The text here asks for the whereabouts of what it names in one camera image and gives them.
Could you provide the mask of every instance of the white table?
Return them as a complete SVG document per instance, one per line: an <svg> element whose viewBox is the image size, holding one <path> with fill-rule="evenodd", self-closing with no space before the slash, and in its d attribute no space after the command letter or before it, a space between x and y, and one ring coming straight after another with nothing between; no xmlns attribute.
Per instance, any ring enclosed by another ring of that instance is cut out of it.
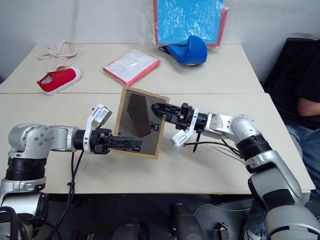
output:
<svg viewBox="0 0 320 240"><path fill-rule="evenodd" d="M168 94L170 103L183 102L202 113L226 115L246 114L255 119L271 147L279 152L299 181L303 190L314 189L307 170L268 94ZM5 176L8 133L21 123L78 126L84 129L91 108L106 105L113 115L103 126L114 129L120 94L65 93L0 94L0 178ZM76 177L76 193L225 193L248 194L250 174L227 149L215 145L199 145L176 149L170 138L175 126L164 128L158 160L122 154L84 155ZM71 153L51 152L47 165L47 193L67 193Z"/></svg>
<svg viewBox="0 0 320 240"><path fill-rule="evenodd" d="M8 79L0 93L42 93L37 81L46 74L48 60L37 60L46 45L36 45ZM102 67L122 57L135 44L77 44L79 59L70 67L81 69L82 78L62 93L119 94L122 86L106 75ZM222 45L208 50L205 64L182 66L160 51L145 51L161 60L160 66L132 87L156 94L263 93L263 89L241 45Z"/></svg>

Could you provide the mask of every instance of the white wall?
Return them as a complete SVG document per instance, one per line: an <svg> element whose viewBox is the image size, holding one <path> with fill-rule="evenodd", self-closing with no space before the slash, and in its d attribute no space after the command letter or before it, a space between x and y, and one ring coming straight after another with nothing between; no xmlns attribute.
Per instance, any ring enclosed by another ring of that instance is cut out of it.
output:
<svg viewBox="0 0 320 240"><path fill-rule="evenodd" d="M35 44L135 43L136 1L0 0L0 78L7 78ZM229 13L222 43L242 44L261 81L286 38L320 38L319 0L225 4Z"/></svg>

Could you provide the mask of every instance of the person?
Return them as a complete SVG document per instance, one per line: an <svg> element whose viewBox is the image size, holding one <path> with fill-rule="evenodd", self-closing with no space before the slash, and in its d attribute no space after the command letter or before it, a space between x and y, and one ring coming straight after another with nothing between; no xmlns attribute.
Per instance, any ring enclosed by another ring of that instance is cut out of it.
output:
<svg viewBox="0 0 320 240"><path fill-rule="evenodd" d="M263 88L315 185L309 200L320 202L320 40L287 38ZM252 203L244 239L265 239L266 214Z"/></svg>

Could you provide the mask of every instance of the person's arm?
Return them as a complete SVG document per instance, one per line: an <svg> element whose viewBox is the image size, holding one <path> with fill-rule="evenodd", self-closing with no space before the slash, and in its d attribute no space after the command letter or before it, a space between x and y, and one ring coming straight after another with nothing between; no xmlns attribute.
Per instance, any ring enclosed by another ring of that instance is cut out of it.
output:
<svg viewBox="0 0 320 240"><path fill-rule="evenodd" d="M303 97L299 97L296 110L302 117L320 115L320 102L310 101Z"/></svg>

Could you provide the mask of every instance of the beige cloth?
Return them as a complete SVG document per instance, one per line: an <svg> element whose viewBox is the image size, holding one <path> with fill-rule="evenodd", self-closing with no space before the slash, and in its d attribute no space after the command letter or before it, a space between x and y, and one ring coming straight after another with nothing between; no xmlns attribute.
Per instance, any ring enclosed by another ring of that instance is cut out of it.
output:
<svg viewBox="0 0 320 240"><path fill-rule="evenodd" d="M43 53L36 59L50 59L47 72L55 72L73 64L79 55L79 49L72 46L69 41L60 41L58 44L45 47Z"/></svg>

